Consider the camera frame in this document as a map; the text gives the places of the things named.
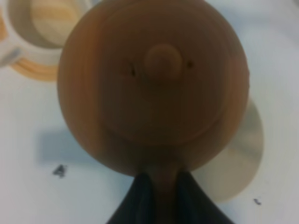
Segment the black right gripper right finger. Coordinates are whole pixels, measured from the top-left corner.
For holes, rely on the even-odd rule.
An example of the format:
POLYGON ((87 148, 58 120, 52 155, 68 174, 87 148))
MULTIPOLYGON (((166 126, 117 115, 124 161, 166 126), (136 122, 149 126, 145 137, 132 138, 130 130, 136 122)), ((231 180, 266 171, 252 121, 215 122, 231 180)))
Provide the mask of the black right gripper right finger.
POLYGON ((178 174, 175 209, 178 224, 233 223, 204 193, 190 172, 178 174))

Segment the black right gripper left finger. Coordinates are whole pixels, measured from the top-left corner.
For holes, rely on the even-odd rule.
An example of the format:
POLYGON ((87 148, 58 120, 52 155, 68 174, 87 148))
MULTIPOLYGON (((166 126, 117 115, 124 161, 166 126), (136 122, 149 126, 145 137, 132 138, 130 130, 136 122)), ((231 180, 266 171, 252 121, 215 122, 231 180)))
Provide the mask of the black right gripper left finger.
POLYGON ((153 185, 146 173, 134 181, 124 200, 109 219, 109 224, 153 224, 156 221, 156 203, 153 185))

